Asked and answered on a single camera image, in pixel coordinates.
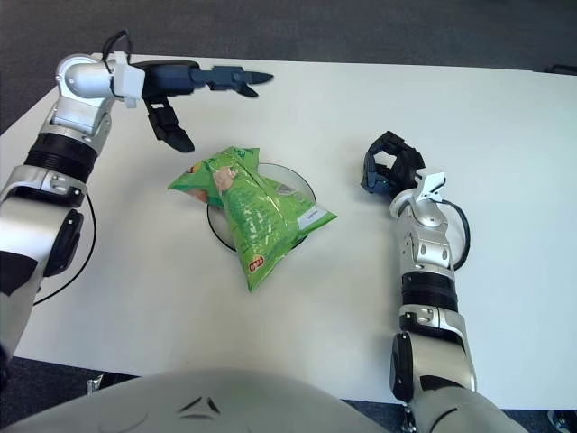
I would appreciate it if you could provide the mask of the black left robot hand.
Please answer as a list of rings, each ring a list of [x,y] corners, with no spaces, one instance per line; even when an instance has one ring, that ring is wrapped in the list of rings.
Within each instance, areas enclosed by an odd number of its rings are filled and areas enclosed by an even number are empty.
[[[183,153],[193,152],[195,145],[179,126],[177,115],[169,103],[171,97],[191,95],[207,87],[212,91],[233,91],[243,97],[256,98],[258,93],[252,87],[273,80],[270,73],[238,66],[201,69],[192,60],[145,61],[135,67],[145,74],[142,100],[156,138]]]

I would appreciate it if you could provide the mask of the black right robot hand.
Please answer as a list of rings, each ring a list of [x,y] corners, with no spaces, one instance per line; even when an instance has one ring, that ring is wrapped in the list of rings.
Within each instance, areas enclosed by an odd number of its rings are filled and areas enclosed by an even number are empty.
[[[377,163],[375,156],[379,153],[393,156],[395,161],[390,167]],[[417,171],[425,167],[420,152],[398,135],[387,131],[365,153],[361,185],[371,194],[394,198],[406,189],[414,189],[417,186]]]

